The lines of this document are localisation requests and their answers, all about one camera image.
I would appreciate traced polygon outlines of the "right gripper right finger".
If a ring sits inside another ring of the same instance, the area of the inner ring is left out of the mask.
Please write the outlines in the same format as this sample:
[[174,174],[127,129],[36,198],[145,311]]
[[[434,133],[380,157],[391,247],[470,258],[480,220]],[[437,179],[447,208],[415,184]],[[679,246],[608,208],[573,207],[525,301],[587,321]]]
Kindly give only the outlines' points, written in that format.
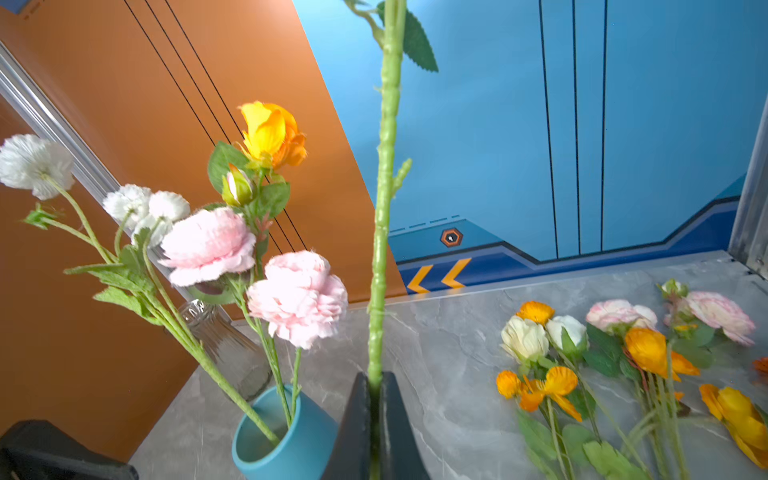
[[383,372],[379,394],[379,470],[386,480],[430,480],[392,372]]

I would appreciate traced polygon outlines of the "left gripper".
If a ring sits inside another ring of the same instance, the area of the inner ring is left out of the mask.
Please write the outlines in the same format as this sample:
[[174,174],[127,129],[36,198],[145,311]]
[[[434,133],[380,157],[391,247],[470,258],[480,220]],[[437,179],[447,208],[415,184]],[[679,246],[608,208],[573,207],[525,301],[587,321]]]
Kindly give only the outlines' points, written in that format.
[[1,436],[2,479],[138,479],[137,470],[89,450],[47,420],[17,422]]

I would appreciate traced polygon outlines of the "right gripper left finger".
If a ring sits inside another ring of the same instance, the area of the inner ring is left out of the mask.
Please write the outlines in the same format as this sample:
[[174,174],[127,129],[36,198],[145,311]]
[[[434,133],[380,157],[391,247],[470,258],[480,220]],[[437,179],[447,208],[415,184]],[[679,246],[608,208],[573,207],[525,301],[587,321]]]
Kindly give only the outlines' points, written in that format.
[[371,398],[358,372],[322,480],[368,480],[371,464]]

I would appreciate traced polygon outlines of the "teal cylindrical vase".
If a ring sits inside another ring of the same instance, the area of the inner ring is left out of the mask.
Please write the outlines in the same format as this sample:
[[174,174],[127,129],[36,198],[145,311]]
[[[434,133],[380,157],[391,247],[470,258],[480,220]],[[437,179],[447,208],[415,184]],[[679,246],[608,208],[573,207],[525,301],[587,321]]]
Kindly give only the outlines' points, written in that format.
[[243,418],[231,447],[233,462],[242,475],[265,480],[320,479],[337,437],[337,422],[301,392],[296,419],[287,425],[275,387],[264,391],[252,407],[277,435],[279,444],[273,445],[252,420]]

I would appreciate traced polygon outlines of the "white flower stem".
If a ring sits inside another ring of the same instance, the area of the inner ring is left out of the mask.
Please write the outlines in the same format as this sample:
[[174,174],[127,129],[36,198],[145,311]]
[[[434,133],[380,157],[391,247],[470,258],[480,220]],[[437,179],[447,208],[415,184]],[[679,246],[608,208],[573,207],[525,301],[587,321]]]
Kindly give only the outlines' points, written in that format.
[[67,232],[94,248],[102,259],[98,264],[74,267],[66,273],[86,273],[98,278],[105,289],[94,296],[96,301],[119,305],[167,330],[266,436],[269,444],[276,446],[276,433],[207,355],[203,342],[192,334],[149,258],[150,250],[160,244],[174,224],[189,215],[189,203],[177,193],[152,192],[136,185],[125,185],[109,193],[104,206],[119,226],[113,248],[108,249],[69,193],[75,183],[73,168],[74,156],[59,143],[33,134],[13,135],[2,142],[1,184],[27,190],[38,200],[24,222],[42,230],[53,227]]

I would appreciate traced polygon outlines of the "yellow rose stem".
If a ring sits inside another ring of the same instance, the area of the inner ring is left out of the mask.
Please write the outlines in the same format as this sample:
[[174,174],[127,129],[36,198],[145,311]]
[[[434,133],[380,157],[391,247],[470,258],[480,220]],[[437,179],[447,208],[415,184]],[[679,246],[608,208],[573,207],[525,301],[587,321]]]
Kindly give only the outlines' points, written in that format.
[[263,258],[271,228],[290,198],[290,184],[279,174],[307,157],[306,135],[288,110],[274,103],[239,107],[245,120],[242,139],[220,142],[207,164],[211,185],[222,204],[206,223],[205,260],[195,284],[230,282],[244,287],[263,277]]

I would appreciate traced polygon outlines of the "pink rose spray stem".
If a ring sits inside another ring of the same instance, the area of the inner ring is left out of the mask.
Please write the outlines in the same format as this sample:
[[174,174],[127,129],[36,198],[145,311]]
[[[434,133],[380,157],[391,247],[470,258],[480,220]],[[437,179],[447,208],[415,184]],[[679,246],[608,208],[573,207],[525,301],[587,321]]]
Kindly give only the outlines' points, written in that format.
[[370,477],[379,479],[381,467],[378,453],[380,444],[379,397],[384,346],[385,297],[387,290],[388,238],[390,207],[398,190],[412,168],[406,160],[394,169],[397,135],[397,115],[401,97],[401,70],[407,56],[419,68],[437,73],[437,60],[424,27],[407,8],[405,0],[382,1],[375,6],[365,1],[347,1],[347,8],[370,27],[373,39],[382,50],[381,118],[379,127],[378,173],[375,197],[372,280],[368,339],[368,391],[371,399],[371,463]]

